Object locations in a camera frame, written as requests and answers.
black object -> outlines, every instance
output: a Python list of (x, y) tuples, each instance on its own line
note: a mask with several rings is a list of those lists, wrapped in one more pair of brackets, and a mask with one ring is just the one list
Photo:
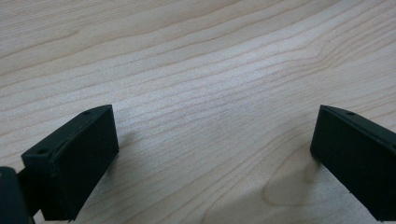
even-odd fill
[(353, 112), (322, 105), (311, 153), (375, 219), (396, 220), (396, 133)]
[[(112, 106), (87, 110), (21, 155), (25, 169), (19, 181), (12, 169), (0, 168), (0, 208), (15, 210), (25, 223), (38, 209), (46, 220), (76, 219), (118, 152)], [(0, 222), (20, 223), (14, 215), (0, 210)]]

wood grain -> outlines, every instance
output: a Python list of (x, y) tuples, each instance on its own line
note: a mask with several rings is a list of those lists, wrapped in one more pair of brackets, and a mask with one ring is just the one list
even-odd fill
[(396, 131), (395, 42), (390, 0), (1, 1), (0, 164), (113, 104), (76, 223), (375, 223), (309, 146), (320, 104)]

screw hole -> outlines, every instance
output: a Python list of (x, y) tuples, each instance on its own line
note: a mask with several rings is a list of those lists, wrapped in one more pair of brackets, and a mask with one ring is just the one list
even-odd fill
[(49, 152), (48, 148), (41, 148), (37, 151), (37, 154), (42, 155), (42, 154), (46, 154), (47, 152)]

table surface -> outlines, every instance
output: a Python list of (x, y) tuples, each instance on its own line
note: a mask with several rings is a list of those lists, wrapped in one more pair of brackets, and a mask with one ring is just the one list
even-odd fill
[(309, 146), (319, 105), (396, 131), (395, 41), (396, 1), (2, 1), (0, 163), (112, 104), (76, 223), (375, 223)]

black plastic block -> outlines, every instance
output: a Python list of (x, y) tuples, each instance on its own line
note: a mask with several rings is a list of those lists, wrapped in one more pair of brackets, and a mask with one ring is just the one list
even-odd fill
[(76, 219), (119, 152), (111, 105), (85, 111), (22, 154), (46, 220)]
[(14, 169), (0, 167), (0, 223), (33, 223)]
[(395, 133), (353, 112), (322, 105), (311, 153), (377, 220), (396, 220)]

